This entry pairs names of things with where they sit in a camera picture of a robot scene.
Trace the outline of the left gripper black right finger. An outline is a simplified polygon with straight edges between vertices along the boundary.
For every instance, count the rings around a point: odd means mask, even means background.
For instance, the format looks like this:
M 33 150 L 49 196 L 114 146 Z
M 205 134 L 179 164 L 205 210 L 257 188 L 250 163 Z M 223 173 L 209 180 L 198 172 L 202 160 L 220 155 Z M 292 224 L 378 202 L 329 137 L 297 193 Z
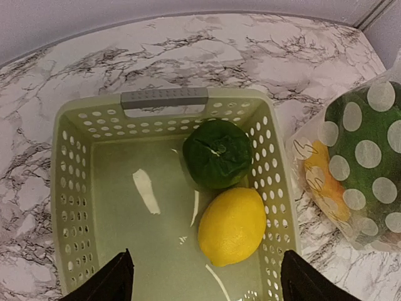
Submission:
M 293 250 L 284 253 L 281 286 L 285 301 L 360 301 L 331 283 Z

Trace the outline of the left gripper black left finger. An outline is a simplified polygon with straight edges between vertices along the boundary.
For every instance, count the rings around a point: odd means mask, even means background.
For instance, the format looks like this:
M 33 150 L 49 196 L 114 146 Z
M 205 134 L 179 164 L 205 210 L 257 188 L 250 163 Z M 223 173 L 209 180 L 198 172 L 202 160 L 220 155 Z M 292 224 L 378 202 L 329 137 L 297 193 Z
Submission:
M 117 254 L 85 284 L 64 296 L 64 301 L 131 301 L 134 264 L 128 249 Z

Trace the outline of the yellow lemon toy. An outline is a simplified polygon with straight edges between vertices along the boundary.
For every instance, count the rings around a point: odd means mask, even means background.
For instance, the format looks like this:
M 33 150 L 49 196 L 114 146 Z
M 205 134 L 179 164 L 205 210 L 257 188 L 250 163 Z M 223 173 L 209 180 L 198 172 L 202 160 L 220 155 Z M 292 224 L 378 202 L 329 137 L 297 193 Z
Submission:
M 200 219 L 198 243 L 215 267 L 249 258 L 266 229 L 266 213 L 255 189 L 235 187 L 219 194 Z

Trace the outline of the clear zip top bag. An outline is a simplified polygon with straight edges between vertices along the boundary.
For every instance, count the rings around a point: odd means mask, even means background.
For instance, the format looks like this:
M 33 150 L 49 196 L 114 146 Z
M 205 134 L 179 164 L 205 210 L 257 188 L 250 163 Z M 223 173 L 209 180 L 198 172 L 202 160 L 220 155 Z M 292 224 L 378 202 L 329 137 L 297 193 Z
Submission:
M 293 177 L 357 250 L 400 251 L 400 60 L 286 141 Z

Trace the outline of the green bell pepper toy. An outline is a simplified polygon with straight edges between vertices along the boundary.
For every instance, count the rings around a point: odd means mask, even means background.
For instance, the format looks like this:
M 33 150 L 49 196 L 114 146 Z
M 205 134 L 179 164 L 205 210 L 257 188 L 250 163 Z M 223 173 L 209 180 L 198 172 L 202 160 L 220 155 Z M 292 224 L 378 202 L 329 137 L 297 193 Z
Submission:
M 197 185 L 225 189 L 248 174 L 253 150 L 243 130 L 229 121 L 216 119 L 203 122 L 186 138 L 182 155 Z

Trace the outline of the green white bok choy toy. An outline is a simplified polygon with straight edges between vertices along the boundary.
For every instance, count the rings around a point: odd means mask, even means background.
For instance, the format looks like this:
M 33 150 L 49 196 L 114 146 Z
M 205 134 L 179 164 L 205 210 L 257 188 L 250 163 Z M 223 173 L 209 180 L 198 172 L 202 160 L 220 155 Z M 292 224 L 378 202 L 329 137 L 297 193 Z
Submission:
M 382 227 L 400 216 L 400 84 L 383 82 L 343 94 L 325 112 L 334 127 L 329 170 L 345 204 Z

